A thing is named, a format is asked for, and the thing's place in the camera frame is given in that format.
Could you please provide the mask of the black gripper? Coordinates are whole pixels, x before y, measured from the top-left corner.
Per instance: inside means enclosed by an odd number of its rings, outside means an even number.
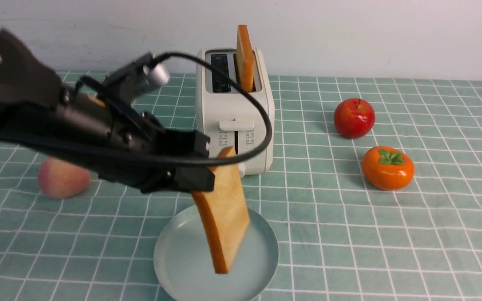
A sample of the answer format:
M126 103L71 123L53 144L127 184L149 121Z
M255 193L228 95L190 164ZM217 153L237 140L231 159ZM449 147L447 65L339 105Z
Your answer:
M67 160L97 173L101 179L136 188L142 193L214 190L215 175L204 166L167 166L151 156L209 157L210 137L198 130L165 130L148 112L137 114L137 128L111 103L88 94L67 96L67 139L75 149Z

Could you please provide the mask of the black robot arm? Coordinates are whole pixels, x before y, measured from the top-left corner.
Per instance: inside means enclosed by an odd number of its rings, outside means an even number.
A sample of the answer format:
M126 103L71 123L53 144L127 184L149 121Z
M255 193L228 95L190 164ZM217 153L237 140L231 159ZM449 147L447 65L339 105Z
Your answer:
M154 88L142 67L150 54L117 70L115 79L69 86L12 33L0 29L0 141L34 149L97 173L100 179L155 191L212 191L206 166L166 164L166 157L208 158L209 137L165 128L133 98Z

